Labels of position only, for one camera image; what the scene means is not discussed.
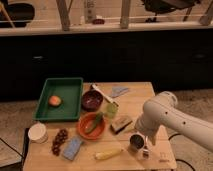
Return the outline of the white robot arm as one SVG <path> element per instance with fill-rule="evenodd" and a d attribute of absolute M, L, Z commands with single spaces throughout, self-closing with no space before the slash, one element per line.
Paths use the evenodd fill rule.
<path fill-rule="evenodd" d="M 213 152 L 213 123 L 185 114 L 176 108 L 177 104 L 177 97 L 168 91 L 150 98 L 143 105 L 135 129 L 153 139 L 164 125 Z"/>

